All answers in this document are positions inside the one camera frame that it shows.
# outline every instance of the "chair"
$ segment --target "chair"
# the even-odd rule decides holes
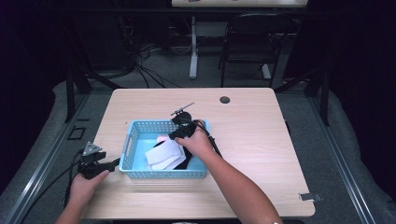
[[[245,13],[232,18],[227,24],[219,60],[221,87],[226,63],[257,63],[259,69],[272,63],[271,88],[280,50],[291,26],[291,18],[279,14]]]

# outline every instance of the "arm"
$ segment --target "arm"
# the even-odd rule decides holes
[[[176,141],[206,165],[242,223],[282,223],[265,193],[213,150],[202,129],[197,127],[191,138],[176,138]]]
[[[56,220],[56,223],[79,223],[82,210],[91,199],[95,188],[108,176],[108,173],[109,171],[105,170],[90,180],[84,178],[81,174],[76,175],[70,189],[69,203]]]

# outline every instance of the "forearm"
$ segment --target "forearm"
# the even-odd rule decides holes
[[[201,160],[243,223],[282,223],[271,201],[251,179],[216,153],[208,153]]]
[[[56,224],[79,223],[83,207],[80,204],[69,203],[56,220]]]

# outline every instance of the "small round object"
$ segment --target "small round object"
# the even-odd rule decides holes
[[[228,96],[221,96],[220,97],[220,101],[223,103],[223,104],[228,104],[228,103],[230,103],[230,97],[228,97]]]

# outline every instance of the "table surface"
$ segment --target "table surface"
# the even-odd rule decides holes
[[[227,96],[228,104],[219,98]],[[185,111],[209,122],[223,158],[253,181],[282,217],[309,217],[312,202],[272,89],[129,89],[113,92],[94,143],[102,162],[120,157],[134,119],[171,119]],[[212,175],[201,179],[131,179],[116,169],[97,188],[82,217],[104,219],[235,217]]]
[[[173,7],[305,7],[308,0],[172,0]]]

